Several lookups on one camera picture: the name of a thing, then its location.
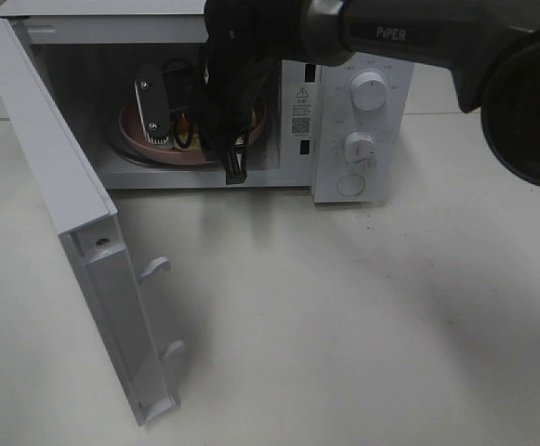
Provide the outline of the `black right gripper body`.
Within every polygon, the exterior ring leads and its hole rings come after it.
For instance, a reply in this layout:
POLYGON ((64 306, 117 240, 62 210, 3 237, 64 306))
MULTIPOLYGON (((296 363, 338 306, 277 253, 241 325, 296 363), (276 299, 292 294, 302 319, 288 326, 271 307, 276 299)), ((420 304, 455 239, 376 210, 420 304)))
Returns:
POLYGON ((220 156, 223 140, 248 149, 253 108, 273 70, 273 59, 217 61, 204 56, 196 65, 169 60, 165 86, 170 121, 185 114, 197 125, 206 156, 220 156))

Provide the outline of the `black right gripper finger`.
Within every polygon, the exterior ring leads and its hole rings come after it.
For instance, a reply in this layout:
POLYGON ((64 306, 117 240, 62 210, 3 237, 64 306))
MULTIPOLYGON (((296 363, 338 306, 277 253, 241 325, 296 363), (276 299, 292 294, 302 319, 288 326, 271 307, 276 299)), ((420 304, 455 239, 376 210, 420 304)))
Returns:
POLYGON ((145 138, 153 145, 164 145, 171 135, 170 108, 162 71, 142 66, 135 80, 138 113, 145 138))
POLYGON ((247 179, 247 146, 230 140, 220 145, 220 161, 225 170, 227 185, 243 184, 247 179))

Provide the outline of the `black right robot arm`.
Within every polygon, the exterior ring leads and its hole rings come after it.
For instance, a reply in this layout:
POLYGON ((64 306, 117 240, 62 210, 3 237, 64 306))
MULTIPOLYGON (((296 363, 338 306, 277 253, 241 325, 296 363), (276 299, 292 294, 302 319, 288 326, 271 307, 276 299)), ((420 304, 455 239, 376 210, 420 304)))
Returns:
POLYGON ((185 116, 228 184, 246 180, 254 103, 280 60, 339 66, 356 53, 447 69, 463 112, 511 173, 540 187, 540 1, 209 1, 195 67, 141 69, 145 138, 185 116))

